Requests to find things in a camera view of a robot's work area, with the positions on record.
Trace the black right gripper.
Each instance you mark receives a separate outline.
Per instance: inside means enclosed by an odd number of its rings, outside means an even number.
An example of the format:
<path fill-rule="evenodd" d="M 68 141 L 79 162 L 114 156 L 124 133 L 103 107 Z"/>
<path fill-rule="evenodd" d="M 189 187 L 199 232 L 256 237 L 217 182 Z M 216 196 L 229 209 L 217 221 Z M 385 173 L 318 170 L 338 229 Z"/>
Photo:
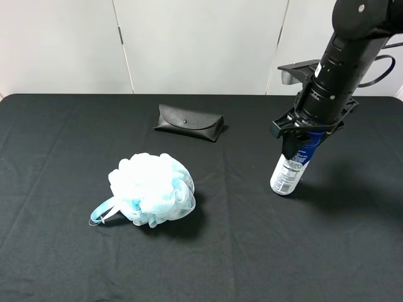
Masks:
<path fill-rule="evenodd" d="M 331 134 L 344 126 L 344 118 L 358 105 L 353 98 L 337 96 L 316 84 L 315 70 L 318 66 L 318 61 L 303 61 L 278 68 L 282 83 L 302 83 L 293 107 L 271 125 L 274 137 L 283 136 L 282 154 L 286 159 L 292 159 L 304 146 L 303 132 L 324 131 Z"/>

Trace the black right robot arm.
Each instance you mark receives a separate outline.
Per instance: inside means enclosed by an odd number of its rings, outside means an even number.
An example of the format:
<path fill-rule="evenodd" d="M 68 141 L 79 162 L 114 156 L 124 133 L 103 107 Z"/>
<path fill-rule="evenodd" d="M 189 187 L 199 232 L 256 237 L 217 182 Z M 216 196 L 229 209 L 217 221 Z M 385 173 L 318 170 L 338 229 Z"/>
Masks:
<path fill-rule="evenodd" d="M 334 33 L 319 60 L 283 65 L 285 85 L 302 83 L 293 107 L 271 125 L 274 137 L 282 138 L 282 155 L 290 160 L 311 141 L 309 133 L 323 133 L 323 142 L 344 126 L 344 118 L 358 102 L 352 98 L 358 88 L 372 86 L 387 75 L 362 83 L 371 64 L 388 40 L 402 33 L 402 1 L 337 1 L 332 12 Z"/>

